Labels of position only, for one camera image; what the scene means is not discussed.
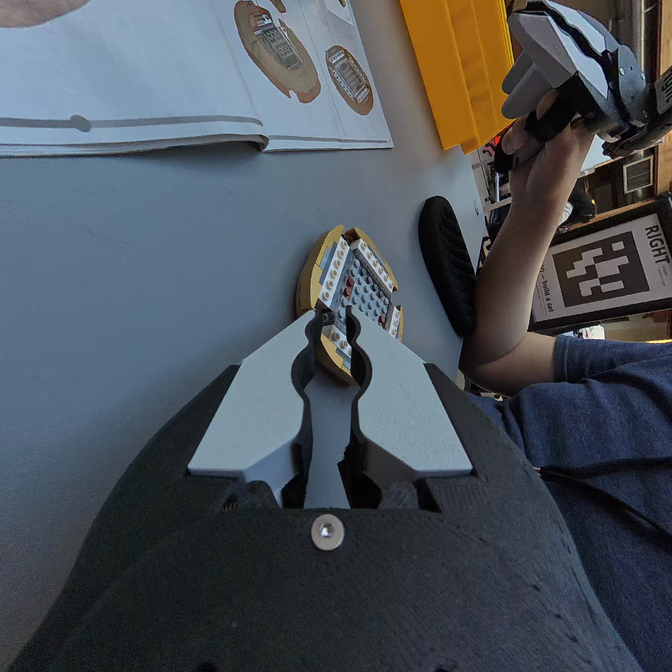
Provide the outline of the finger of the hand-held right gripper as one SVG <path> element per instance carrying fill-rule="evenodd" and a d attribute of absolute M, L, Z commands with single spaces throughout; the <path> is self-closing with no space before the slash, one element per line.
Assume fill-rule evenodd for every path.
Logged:
<path fill-rule="evenodd" d="M 537 103 L 551 89 L 559 89 L 580 75 L 598 99 L 609 96 L 603 55 L 569 55 L 557 41 L 544 11 L 520 11 L 508 19 L 509 32 L 522 52 L 507 73 L 508 103 Z"/>
<path fill-rule="evenodd" d="M 592 16 L 554 1 L 544 1 L 543 6 L 557 41 L 567 54 L 604 55 L 617 52 L 620 43 Z"/>

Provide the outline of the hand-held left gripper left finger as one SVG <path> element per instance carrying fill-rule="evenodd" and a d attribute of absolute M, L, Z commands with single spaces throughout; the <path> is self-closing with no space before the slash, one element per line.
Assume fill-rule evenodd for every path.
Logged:
<path fill-rule="evenodd" d="M 322 314 L 309 310 L 246 357 L 188 465 L 190 475 L 266 483 L 303 508 L 313 454 L 310 401 Z"/>

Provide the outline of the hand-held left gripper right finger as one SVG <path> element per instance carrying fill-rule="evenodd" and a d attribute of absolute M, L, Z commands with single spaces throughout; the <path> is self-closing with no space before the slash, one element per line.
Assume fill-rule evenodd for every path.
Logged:
<path fill-rule="evenodd" d="M 380 499 L 394 483 L 473 472 L 424 360 L 360 310 L 346 310 L 359 385 L 345 450 L 348 499 Z"/>

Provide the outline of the round gold lego base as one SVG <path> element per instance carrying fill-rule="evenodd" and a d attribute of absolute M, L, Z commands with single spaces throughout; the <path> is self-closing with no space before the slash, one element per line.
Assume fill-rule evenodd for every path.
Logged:
<path fill-rule="evenodd" d="M 354 384 L 346 310 L 359 310 L 400 341 L 403 307 L 394 304 L 393 296 L 398 289 L 390 265 L 361 229 L 345 231 L 339 225 L 324 232 L 308 254 L 294 298 L 296 317 L 321 311 L 317 362 L 346 384 Z"/>

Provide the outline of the lego instruction booklet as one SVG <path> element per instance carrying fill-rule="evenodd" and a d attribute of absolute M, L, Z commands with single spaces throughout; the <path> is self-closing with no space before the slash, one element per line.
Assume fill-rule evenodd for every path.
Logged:
<path fill-rule="evenodd" d="M 2 1 L 1 155 L 391 148 L 349 1 Z"/>

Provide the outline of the person's right hand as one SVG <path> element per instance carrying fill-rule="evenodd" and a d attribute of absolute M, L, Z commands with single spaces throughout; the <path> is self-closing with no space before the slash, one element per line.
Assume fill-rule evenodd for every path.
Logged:
<path fill-rule="evenodd" d="M 557 230 L 593 137 L 576 117 L 537 155 L 510 172 L 511 207 L 499 237 L 515 229 Z"/>

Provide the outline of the yellow stacked plastic bins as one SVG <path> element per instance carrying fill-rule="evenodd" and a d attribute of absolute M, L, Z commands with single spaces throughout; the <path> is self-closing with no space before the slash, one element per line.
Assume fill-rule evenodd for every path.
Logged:
<path fill-rule="evenodd" d="M 508 120 L 502 82 L 513 66 L 504 1 L 400 1 L 441 146 L 465 155 Z"/>

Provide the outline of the black padded wrist rest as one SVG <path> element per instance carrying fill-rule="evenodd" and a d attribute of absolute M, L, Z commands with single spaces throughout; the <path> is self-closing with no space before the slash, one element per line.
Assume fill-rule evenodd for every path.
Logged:
<path fill-rule="evenodd" d="M 428 198 L 419 214 L 419 247 L 441 305 L 458 337 L 475 328 L 476 274 L 449 201 Z"/>

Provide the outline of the framed tag sign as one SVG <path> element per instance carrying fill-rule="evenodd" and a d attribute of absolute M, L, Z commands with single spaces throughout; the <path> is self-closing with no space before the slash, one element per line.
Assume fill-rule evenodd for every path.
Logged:
<path fill-rule="evenodd" d="M 671 193 L 568 232 L 540 268 L 529 330 L 671 309 Z"/>

